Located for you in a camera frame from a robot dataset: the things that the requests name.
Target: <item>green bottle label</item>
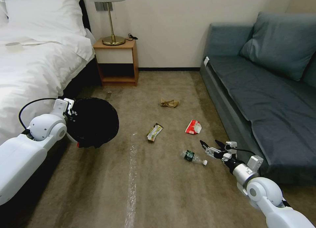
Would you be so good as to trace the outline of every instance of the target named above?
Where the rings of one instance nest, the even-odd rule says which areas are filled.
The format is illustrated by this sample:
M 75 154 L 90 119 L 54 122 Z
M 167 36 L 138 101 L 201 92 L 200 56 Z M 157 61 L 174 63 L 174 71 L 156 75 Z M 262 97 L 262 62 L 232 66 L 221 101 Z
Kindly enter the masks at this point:
M 184 158 L 185 158 L 187 161 L 192 161 L 192 160 L 193 160 L 193 157 L 194 157 L 194 152 L 187 150 L 186 153 L 185 153 Z

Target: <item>plastic bottle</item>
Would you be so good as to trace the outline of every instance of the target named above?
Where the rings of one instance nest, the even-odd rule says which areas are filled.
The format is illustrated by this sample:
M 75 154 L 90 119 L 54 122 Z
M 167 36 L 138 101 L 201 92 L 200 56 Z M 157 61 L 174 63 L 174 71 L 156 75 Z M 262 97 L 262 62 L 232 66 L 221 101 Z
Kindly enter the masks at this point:
M 197 164 L 207 165 L 207 160 L 201 159 L 194 152 L 189 151 L 189 150 L 183 151 L 181 153 L 181 157 L 190 162 L 193 161 L 194 163 L 197 163 Z

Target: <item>black trash bag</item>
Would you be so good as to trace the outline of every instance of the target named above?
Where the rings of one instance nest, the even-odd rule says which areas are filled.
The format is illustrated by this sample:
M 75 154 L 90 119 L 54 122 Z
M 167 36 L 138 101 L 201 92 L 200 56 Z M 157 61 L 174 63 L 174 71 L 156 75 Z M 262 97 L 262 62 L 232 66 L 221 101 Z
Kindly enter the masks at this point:
M 106 100 L 85 98 L 76 100 L 74 112 L 67 123 L 67 132 L 78 147 L 100 147 L 112 140 L 119 130 L 118 113 Z

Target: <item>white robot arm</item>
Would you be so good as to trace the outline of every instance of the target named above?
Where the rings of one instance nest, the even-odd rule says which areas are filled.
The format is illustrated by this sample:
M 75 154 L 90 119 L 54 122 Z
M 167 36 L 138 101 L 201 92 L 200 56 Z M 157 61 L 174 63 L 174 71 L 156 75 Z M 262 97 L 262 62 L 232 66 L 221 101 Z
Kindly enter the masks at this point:
M 237 179 L 238 189 L 250 199 L 250 204 L 260 209 L 266 217 L 269 228 L 315 228 L 300 212 L 288 205 L 279 186 L 270 179 L 258 177 L 263 163 L 259 156 L 252 156 L 247 165 L 237 160 L 237 143 L 228 141 L 223 144 L 216 141 L 221 149 L 209 147 L 200 141 L 205 153 L 215 159 L 221 159 Z
M 70 99 L 57 99 L 53 111 L 35 117 L 20 135 L 0 146 L 0 205 L 9 201 L 42 164 L 49 149 L 67 131 L 64 112 Z

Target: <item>black cable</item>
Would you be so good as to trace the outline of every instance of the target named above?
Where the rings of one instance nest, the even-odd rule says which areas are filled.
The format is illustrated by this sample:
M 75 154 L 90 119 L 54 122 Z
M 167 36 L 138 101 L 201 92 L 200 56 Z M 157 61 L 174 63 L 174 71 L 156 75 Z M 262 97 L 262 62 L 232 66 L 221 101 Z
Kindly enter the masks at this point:
M 137 40 L 138 39 L 137 37 L 133 36 L 132 34 L 128 34 L 128 37 L 131 38 L 131 40 L 126 39 L 128 41 L 133 41 L 133 40 Z
M 255 154 L 254 152 L 252 152 L 252 151 L 249 151 L 249 150 L 236 149 L 236 148 L 232 148 L 232 149 L 234 149 L 234 150 L 236 150 L 236 151 L 244 151 L 244 152 L 249 152 L 249 153 L 253 154 L 254 156 L 256 155 L 256 154 Z
M 27 106 L 29 106 L 30 104 L 35 103 L 35 102 L 37 102 L 37 101 L 41 101 L 41 100 L 57 100 L 57 99 L 56 99 L 56 98 L 42 98 L 42 99 L 38 99 L 38 100 L 33 100 L 33 101 L 27 103 L 26 105 L 24 105 L 23 108 L 22 108 L 22 109 L 20 110 L 20 112 L 19 112 L 19 121 L 20 121 L 21 125 L 24 127 L 24 129 L 26 129 L 26 126 L 24 125 L 24 123 L 22 122 L 22 119 L 21 119 L 21 114 L 22 114 L 23 110 L 24 110 Z

